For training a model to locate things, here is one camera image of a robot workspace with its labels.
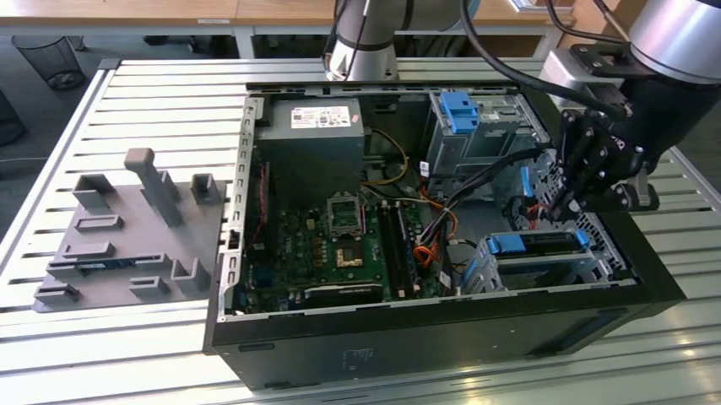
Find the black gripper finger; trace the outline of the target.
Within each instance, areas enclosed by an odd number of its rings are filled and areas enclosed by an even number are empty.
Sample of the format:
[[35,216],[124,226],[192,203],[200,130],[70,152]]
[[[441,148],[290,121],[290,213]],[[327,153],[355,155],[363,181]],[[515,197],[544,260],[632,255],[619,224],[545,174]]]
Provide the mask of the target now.
[[580,212],[607,212],[615,206],[607,180],[614,150],[600,116],[592,111],[563,110],[556,148],[560,186],[551,200],[549,220],[566,221]]
[[616,184],[602,193],[584,198],[584,211],[655,211],[659,196],[652,184],[646,185],[646,194],[638,195],[631,184]]

